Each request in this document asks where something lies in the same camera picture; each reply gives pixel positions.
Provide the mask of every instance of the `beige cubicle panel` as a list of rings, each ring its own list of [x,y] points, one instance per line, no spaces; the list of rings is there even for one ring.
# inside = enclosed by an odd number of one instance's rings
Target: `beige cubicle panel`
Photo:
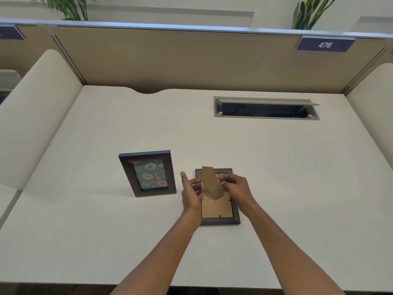
[[[26,40],[0,40],[0,69],[16,70],[22,77],[48,49],[61,50],[44,25],[18,25]]]
[[[374,70],[385,63],[393,63],[393,47],[386,49],[383,54],[372,64],[346,91],[345,95],[351,93],[364,79]]]
[[[387,44],[297,51],[301,36],[53,26],[89,85],[340,93]]]

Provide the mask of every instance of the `cubicle number sign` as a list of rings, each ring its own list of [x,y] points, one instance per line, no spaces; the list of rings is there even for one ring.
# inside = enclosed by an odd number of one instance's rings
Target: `cubicle number sign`
[[[354,38],[303,36],[296,49],[299,51],[330,51],[345,53],[354,42]]]
[[[0,25],[0,39],[25,40],[15,25]]]

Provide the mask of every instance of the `brown picture frame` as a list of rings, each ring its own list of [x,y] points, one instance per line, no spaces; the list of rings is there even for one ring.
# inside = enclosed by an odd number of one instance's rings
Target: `brown picture frame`
[[[232,169],[214,169],[216,174],[233,174]],[[195,178],[200,178],[202,169],[195,169]],[[207,225],[239,225],[240,224],[240,214],[239,208],[234,199],[231,198],[232,215],[231,218],[202,218],[201,226]]]
[[[170,195],[176,193],[176,185],[174,181],[172,158],[171,158],[170,150],[121,153],[119,154],[119,159],[136,197],[148,197],[152,195]],[[139,180],[135,173],[134,165],[132,163],[147,161],[147,160],[162,161],[164,165],[165,178],[168,187],[167,189],[143,190],[141,188]]]

